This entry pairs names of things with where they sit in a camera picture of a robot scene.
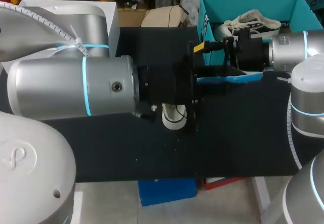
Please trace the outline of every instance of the white box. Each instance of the white box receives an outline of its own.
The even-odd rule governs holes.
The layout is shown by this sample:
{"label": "white box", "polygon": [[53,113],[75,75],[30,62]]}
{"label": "white box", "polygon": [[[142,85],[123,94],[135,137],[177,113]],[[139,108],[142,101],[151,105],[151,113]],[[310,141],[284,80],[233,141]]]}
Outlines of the white box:
{"label": "white box", "polygon": [[[118,12],[116,3],[111,2],[90,2],[90,1],[60,1],[60,0],[22,0],[20,2],[20,6],[22,7],[40,7],[40,8],[48,8],[54,6],[65,6],[65,5],[93,5],[99,7],[105,14],[106,22],[107,22],[107,34],[108,34],[108,45],[109,45],[109,55],[110,57],[115,57],[120,28],[118,26]],[[22,59],[37,59],[37,58],[46,58],[48,57],[53,50],[45,50],[34,53],[32,55],[20,58]],[[3,62],[3,66],[7,72],[11,65],[17,60]]]}

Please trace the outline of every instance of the black cloth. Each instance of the black cloth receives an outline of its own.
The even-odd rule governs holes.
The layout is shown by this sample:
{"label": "black cloth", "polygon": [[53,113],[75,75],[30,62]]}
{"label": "black cloth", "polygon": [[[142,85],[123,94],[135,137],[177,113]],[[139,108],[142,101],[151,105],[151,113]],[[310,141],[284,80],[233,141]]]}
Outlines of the black cloth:
{"label": "black cloth", "polygon": [[[137,65],[171,63],[199,43],[196,28],[121,28],[117,55]],[[49,120],[67,139],[77,165],[77,182],[182,177],[293,175],[286,126],[290,85],[284,73],[264,73],[230,94],[206,97],[196,132],[184,135],[131,114]],[[0,76],[0,110],[11,112],[6,73]],[[322,140],[294,133],[301,163],[324,146]]]}

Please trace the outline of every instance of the screw hole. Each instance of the screw hole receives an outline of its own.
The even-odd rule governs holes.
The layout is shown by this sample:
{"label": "screw hole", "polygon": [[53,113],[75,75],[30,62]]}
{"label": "screw hole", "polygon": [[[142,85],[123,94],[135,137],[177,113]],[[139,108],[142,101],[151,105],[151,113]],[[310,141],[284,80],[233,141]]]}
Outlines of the screw hole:
{"label": "screw hole", "polygon": [[118,84],[114,85],[113,88],[116,90],[116,91],[119,91],[120,89],[120,86]]}
{"label": "screw hole", "polygon": [[53,196],[57,199],[61,198],[61,192],[59,190],[53,191]]}
{"label": "screw hole", "polygon": [[122,84],[120,82],[114,82],[111,89],[114,92],[120,92],[123,89],[123,86],[122,86]]}

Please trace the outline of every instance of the yellow tag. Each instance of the yellow tag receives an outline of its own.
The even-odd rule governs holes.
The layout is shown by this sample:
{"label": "yellow tag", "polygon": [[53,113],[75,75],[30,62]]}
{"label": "yellow tag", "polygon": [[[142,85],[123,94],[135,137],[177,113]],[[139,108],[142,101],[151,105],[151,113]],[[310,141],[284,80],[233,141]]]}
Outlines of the yellow tag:
{"label": "yellow tag", "polygon": [[199,44],[193,48],[193,52],[197,53],[197,52],[203,50],[204,48],[205,48],[205,42],[202,42],[201,44]]}

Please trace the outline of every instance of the white sneaker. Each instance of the white sneaker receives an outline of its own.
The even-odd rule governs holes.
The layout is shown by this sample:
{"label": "white sneaker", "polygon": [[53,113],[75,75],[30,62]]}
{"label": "white sneaker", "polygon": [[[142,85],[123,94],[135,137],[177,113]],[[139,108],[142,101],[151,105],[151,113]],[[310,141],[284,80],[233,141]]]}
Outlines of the white sneaker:
{"label": "white sneaker", "polygon": [[262,16],[258,10],[251,10],[238,16],[233,21],[227,20],[214,31],[216,40],[223,40],[224,37],[233,36],[237,39],[238,32],[243,28],[249,28],[251,38],[271,38],[279,33],[281,23]]}
{"label": "white sneaker", "polygon": [[162,104],[162,122],[168,129],[181,129],[187,122],[185,105]]}

